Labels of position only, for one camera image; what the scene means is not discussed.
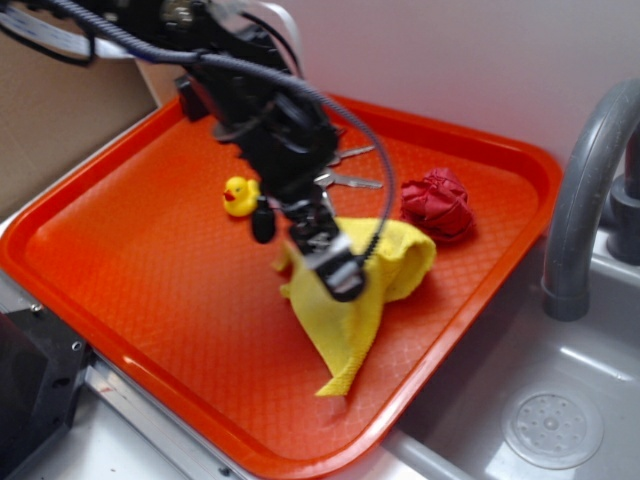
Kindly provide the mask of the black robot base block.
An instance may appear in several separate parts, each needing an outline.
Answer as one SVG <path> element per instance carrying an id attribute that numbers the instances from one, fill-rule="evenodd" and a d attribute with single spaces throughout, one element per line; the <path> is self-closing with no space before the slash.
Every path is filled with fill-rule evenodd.
<path id="1" fill-rule="evenodd" d="M 46 308 L 1 315 L 1 477 L 14 479 L 72 427 L 91 347 Z"/>

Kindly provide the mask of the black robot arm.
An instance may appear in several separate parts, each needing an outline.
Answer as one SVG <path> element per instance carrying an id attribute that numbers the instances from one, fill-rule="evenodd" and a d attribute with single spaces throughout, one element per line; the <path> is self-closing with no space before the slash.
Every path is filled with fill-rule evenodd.
<path id="1" fill-rule="evenodd" d="M 238 33 L 222 27 L 206 1 L 47 1 L 68 16 L 154 64 L 179 65 L 216 119 L 215 137 L 239 148 L 258 175 L 260 196 L 251 215 L 255 240 L 270 242 L 275 214 L 307 267 L 339 302 L 364 291 L 365 258 L 337 226 L 316 182 L 334 160 L 338 135 L 318 93 L 291 74 L 259 25 Z"/>

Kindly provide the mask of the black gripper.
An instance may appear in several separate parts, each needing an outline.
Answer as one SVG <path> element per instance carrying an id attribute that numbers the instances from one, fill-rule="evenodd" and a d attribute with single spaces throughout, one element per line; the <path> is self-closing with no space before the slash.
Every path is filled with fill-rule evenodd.
<path id="1" fill-rule="evenodd" d="M 289 235 L 305 266 L 334 300 L 356 300 L 366 285 L 364 267 L 326 205 L 309 201 L 315 178 L 338 146 L 336 129 L 324 109 L 311 100 L 278 94 L 242 125 L 235 143 L 258 174 L 264 193 L 290 206 Z M 275 236 L 275 213 L 265 196 L 257 198 L 251 231 L 259 244 Z"/>

